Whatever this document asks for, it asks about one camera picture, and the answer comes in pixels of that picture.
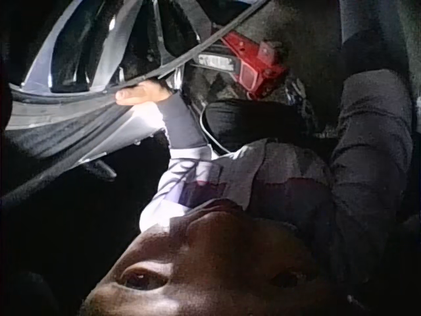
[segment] nose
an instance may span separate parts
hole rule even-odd
[[[252,225],[251,219],[230,209],[204,211],[186,228],[186,242],[175,264],[175,275],[202,286],[241,284],[249,262]]]

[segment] man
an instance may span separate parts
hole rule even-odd
[[[273,105],[255,118],[266,136],[239,101],[210,105],[212,135],[234,151],[211,160],[180,95],[154,82],[117,93],[120,105],[158,105],[171,160],[142,233],[82,315],[342,315],[382,257],[412,151],[401,69],[368,16],[371,1],[358,2],[340,1],[347,79],[330,165],[276,131]]]

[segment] sleeve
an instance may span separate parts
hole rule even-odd
[[[345,81],[333,157],[331,269],[364,282],[380,262],[406,186],[412,153],[411,101],[390,70]]]
[[[159,221],[182,216],[188,207],[178,201],[186,176],[203,162],[210,161],[212,149],[203,137],[192,114],[176,93],[157,103],[170,143],[168,170],[162,175],[158,192],[142,211],[139,226],[142,232]]]
[[[170,149],[192,149],[207,145],[199,125],[179,93],[157,103],[166,128]]]

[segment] finger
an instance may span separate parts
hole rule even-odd
[[[144,86],[136,86],[134,88],[126,88],[121,89],[119,92],[116,93],[116,99],[129,99],[131,97],[142,97],[145,95],[145,87]]]
[[[147,102],[146,97],[129,97],[128,99],[116,100],[118,105],[138,105]]]

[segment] wheel spoke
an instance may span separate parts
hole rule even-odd
[[[139,0],[125,1],[112,18],[91,91],[104,90],[120,65],[142,3],[143,1]]]
[[[176,0],[185,12],[199,43],[212,35],[212,21],[196,0]]]
[[[83,0],[71,2],[53,26],[21,85],[23,92],[34,94],[51,93],[51,61],[53,60],[55,43],[67,21],[82,2]]]

